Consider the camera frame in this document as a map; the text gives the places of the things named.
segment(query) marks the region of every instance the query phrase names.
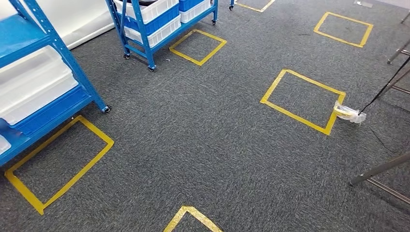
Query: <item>blue rolling cart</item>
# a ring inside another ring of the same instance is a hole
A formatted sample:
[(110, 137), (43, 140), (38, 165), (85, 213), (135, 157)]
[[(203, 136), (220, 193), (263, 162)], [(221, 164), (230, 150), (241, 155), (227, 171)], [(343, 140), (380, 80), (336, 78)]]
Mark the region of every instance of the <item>blue rolling cart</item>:
[(0, 134), (11, 144), (11, 148), (0, 154), (0, 166), (92, 101), (101, 111), (110, 111), (110, 107), (98, 95), (38, 3), (35, 0), (23, 1), (43, 29), (29, 15), (20, 0), (9, 0), (18, 14), (0, 21), (0, 68), (50, 45), (70, 67), (78, 85), (12, 126), (0, 118)]
[[(160, 41), (158, 44), (156, 44), (153, 47), (149, 46), (148, 42), (148, 35), (151, 33), (149, 30), (149, 24), (144, 24), (143, 19), (142, 19), (142, 14), (141, 14), (141, 9), (138, 0), (131, 0), (133, 10), (135, 13), (135, 18), (136, 21), (134, 22), (137, 27), (139, 32), (141, 33), (141, 38), (142, 42), (139, 42), (137, 40), (133, 40), (125, 35), (124, 32), (124, 25), (129, 23), (129, 17), (126, 17), (126, 4), (127, 0), (122, 0), (122, 13), (118, 14), (117, 9), (115, 7), (115, 4), (113, 0), (105, 0), (107, 2), (108, 8), (110, 10), (111, 16), (113, 18), (115, 27), (117, 29), (117, 33), (120, 37), (121, 43), (124, 48), (124, 58), (129, 59), (131, 51), (135, 52), (136, 54), (146, 58), (148, 60), (148, 69), (150, 72), (155, 71), (157, 66), (155, 65), (153, 54), (158, 51), (160, 48), (165, 46), (167, 43), (169, 43), (172, 39), (183, 33), (184, 31), (188, 30), (193, 24), (197, 23), (201, 19), (203, 19), (205, 16), (209, 15), (210, 13), (214, 14), (214, 17), (212, 19), (212, 24), (215, 25), (216, 21), (218, 19), (218, 0), (213, 0), (213, 4), (209, 9), (206, 11), (202, 12), (200, 15), (196, 16), (194, 19), (190, 20), (188, 23), (181, 23), (181, 27), (178, 28), (176, 31), (172, 32), (168, 37)], [(128, 41), (132, 41), (135, 44), (139, 45), (140, 47), (143, 48), (144, 51), (140, 51), (137, 48), (129, 45)]]

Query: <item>white wall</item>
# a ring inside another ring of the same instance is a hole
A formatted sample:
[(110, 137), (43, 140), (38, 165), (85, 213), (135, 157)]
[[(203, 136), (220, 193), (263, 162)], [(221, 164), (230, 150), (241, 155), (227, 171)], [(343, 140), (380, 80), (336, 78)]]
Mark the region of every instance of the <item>white wall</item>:
[[(105, 0), (37, 0), (54, 28), (71, 49), (113, 28)], [(0, 0), (0, 19), (15, 14)]]

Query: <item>white plastic bin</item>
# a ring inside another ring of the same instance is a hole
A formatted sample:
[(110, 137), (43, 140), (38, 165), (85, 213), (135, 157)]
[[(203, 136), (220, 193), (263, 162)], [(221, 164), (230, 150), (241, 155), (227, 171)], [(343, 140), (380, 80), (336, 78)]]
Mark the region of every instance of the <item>white plastic bin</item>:
[[(44, 77), (49, 75), (54, 78), (43, 81)], [(33, 81), (42, 84), (36, 87), (22, 85), (15, 89), (17, 92), (9, 92), (0, 98), (0, 118), (10, 125), (16, 124), (78, 85), (71, 70), (62, 61), (54, 68), (33, 76)]]
[(204, 0), (185, 12), (180, 11), (179, 14), (181, 15), (181, 23), (188, 23), (210, 7), (211, 2), (209, 0)]
[(11, 144), (3, 136), (0, 135), (0, 155), (10, 149)]
[[(159, 42), (161, 42), (163, 39), (165, 39), (170, 34), (172, 34), (172, 32), (180, 28), (181, 27), (180, 19), (181, 19), (181, 16), (178, 15), (176, 18), (171, 20), (169, 23), (165, 24), (163, 27), (161, 27), (156, 32), (154, 32), (152, 35), (148, 36), (149, 47), (154, 47)], [(141, 34), (139, 32), (131, 28), (128, 28), (128, 27), (124, 27), (124, 31), (125, 31), (125, 36), (142, 43)]]
[[(122, 1), (114, 0), (114, 3), (117, 7), (117, 11), (119, 13), (122, 13)], [(151, 22), (153, 19), (160, 16), (161, 14), (169, 10), (171, 7), (177, 5), (178, 3), (178, 0), (158, 0), (149, 6), (140, 6), (142, 20), (144, 24)], [(136, 19), (134, 8), (132, 7), (131, 3), (127, 3), (125, 12), (127, 16)]]
[(0, 94), (12, 86), (27, 82), (38, 70), (48, 69), (62, 59), (54, 48), (47, 46), (0, 68)]

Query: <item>plastic bag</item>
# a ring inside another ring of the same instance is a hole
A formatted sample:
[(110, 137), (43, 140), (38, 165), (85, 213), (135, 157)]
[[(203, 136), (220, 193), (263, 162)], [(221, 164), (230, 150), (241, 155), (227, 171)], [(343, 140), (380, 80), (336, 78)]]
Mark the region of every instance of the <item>plastic bag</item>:
[(359, 115), (358, 110), (353, 110), (347, 106), (341, 105), (338, 101), (336, 101), (333, 110), (335, 111), (337, 117), (344, 120), (349, 120), (350, 122), (361, 123), (366, 119), (365, 113), (361, 113)]

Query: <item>shelf frame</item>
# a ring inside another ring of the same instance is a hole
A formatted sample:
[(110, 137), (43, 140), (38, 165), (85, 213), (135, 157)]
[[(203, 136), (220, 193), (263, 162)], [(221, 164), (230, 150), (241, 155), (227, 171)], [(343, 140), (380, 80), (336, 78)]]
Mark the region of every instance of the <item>shelf frame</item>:
[[(50, 117), (49, 121), (39, 123), (39, 127), (29, 135), (22, 134), (21, 132), (11, 127), (6, 127), (6, 129), (0, 128), (0, 134), (3, 135), (12, 145), (11, 148), (0, 154), (0, 166), (10, 161), (12, 158), (34, 144), (43, 136), (47, 135), (54, 128), (72, 117), (92, 101), (96, 103), (96, 105), (102, 112), (110, 111), (110, 107), (102, 100), (101, 96), (97, 93), (94, 86), (88, 80), (86, 74), (81, 69), (80, 65), (77, 63), (63, 40), (60, 38), (53, 25), (47, 19), (36, 0), (9, 0), (9, 2), (17, 10), (17, 14), (0, 21), (0, 25), (2, 22), (11, 23), (10, 29), (8, 31), (1, 31), (2, 27), (0, 27), (0, 39), (2, 41), (7, 41), (9, 45), (7, 47), (8, 50), (0, 50), (0, 68), (49, 45), (61, 55), (64, 63), (72, 70), (74, 78), (79, 83), (78, 86), (76, 86), (74, 89), (83, 91), (84, 94), (81, 97), (73, 97), (71, 99), (72, 102), (67, 103), (67, 101), (65, 101), (64, 107), (55, 107), (56, 105), (61, 103), (61, 99), (63, 99), (64, 97), (69, 97), (68, 94), (70, 94), (70, 90), (69, 92), (63, 94), (56, 100), (43, 107), (42, 109), (48, 107), (47, 110), (50, 110), (50, 112), (48, 112), (49, 114), (52, 115), (54, 112), (56, 114), (54, 117)], [(23, 28), (19, 28), (13, 25), (22, 25)], [(13, 35), (16, 34), (22, 35), (22, 37), (20, 37), (21, 41), (15, 41), (16, 46), (14, 46), (13, 39), (16, 36)], [(19, 123), (35, 123), (36, 120), (38, 121), (38, 119), (41, 118), (40, 115), (44, 112), (44, 110), (42, 111), (42, 109), (34, 112), (27, 118), (18, 122), (16, 125), (18, 125)]]
[[(132, 2), (132, 7), (134, 8), (134, 13), (135, 13), (136, 21), (137, 21), (137, 24), (138, 24), (139, 32), (141, 33), (142, 43), (139, 42), (139, 41), (130, 39), (130, 38), (125, 36), (124, 22), (126, 20), (125, 12), (126, 12), (127, 0), (123, 0), (121, 17), (119, 17), (117, 15), (117, 10), (116, 10), (116, 7), (115, 7), (115, 4), (114, 4), (113, 0), (105, 0), (105, 1), (107, 3), (108, 8), (109, 8), (111, 17), (113, 18), (114, 25), (116, 27), (116, 30), (117, 30), (118, 36), (120, 38), (121, 44), (123, 46), (124, 57), (126, 59), (128, 59), (130, 57), (131, 51), (138, 54), (139, 56), (142, 56), (143, 58), (147, 59), (148, 69), (151, 72), (154, 71), (157, 68), (157, 66), (155, 65), (154, 57), (153, 57), (155, 52), (157, 52), (159, 49), (161, 49), (162, 47), (167, 45), (175, 37), (179, 36), (180, 34), (182, 34), (185, 31), (187, 31), (195, 23), (197, 23), (198, 21), (200, 21), (204, 17), (208, 16), (209, 14), (213, 13), (213, 19), (212, 19), (213, 25), (215, 25), (216, 21), (218, 20), (218, 0), (214, 0), (213, 5), (209, 9), (207, 9), (206, 11), (204, 11), (203, 13), (201, 13), (200, 15), (198, 15), (197, 17), (195, 17), (194, 19), (192, 19), (188, 23), (181, 23), (180, 28), (178, 28), (171, 35), (169, 35), (168, 37), (163, 39), (161, 42), (159, 42), (157, 45), (155, 45), (154, 47), (151, 48), (149, 46), (148, 36), (147, 36), (146, 30), (145, 30), (144, 22), (142, 20), (142, 14), (141, 14), (141, 9), (140, 9), (140, 5), (138, 3), (138, 0), (131, 0), (131, 2)], [(140, 50), (138, 50), (138, 48), (136, 48), (134, 46), (131, 46), (128, 43), (129, 41), (132, 41), (132, 42), (136, 43), (137, 45), (139, 45), (140, 47), (142, 47), (143, 51), (140, 51)]]

